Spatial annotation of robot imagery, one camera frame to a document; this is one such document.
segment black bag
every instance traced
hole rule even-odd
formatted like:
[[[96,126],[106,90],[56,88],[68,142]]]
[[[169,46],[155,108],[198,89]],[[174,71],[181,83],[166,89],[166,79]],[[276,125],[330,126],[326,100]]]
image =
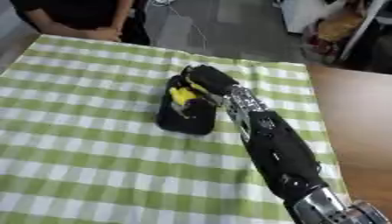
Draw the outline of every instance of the black bag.
[[[186,111],[189,118],[180,115],[172,108],[172,96],[169,92],[175,87],[180,76],[171,77],[166,85],[166,90],[157,114],[157,125],[163,130],[177,131],[191,135],[207,135],[214,129],[216,107],[203,99],[196,99]]]

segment black shirt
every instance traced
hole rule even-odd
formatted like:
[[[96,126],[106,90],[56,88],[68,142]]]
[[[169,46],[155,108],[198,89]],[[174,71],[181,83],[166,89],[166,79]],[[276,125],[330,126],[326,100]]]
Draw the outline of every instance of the black shirt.
[[[116,0],[10,0],[17,14],[37,28],[25,15],[26,11],[42,9],[58,23],[74,29],[110,26],[116,13]]]

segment gray floor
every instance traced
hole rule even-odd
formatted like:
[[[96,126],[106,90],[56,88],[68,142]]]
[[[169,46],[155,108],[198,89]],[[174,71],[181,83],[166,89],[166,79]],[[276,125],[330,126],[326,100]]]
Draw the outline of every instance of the gray floor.
[[[154,46],[232,59],[303,63],[299,37],[284,29],[272,0],[177,0],[171,7],[147,3],[146,28]],[[206,37],[197,32],[199,27]],[[38,34],[0,0],[0,72]]]

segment robotic hand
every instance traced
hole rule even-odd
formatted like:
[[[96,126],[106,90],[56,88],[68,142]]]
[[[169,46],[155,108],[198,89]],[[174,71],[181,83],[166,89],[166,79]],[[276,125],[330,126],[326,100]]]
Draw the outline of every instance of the robotic hand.
[[[210,66],[187,67],[188,87],[216,106],[224,106],[269,189],[283,199],[297,223],[389,223],[376,208],[342,202],[319,176],[320,165],[296,131],[277,112],[228,75]]]

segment wooden table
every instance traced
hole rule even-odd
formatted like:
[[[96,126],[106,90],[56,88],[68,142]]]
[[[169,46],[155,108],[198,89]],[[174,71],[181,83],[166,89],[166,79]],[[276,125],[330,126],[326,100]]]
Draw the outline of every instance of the wooden table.
[[[392,219],[392,75],[309,72],[350,195]]]

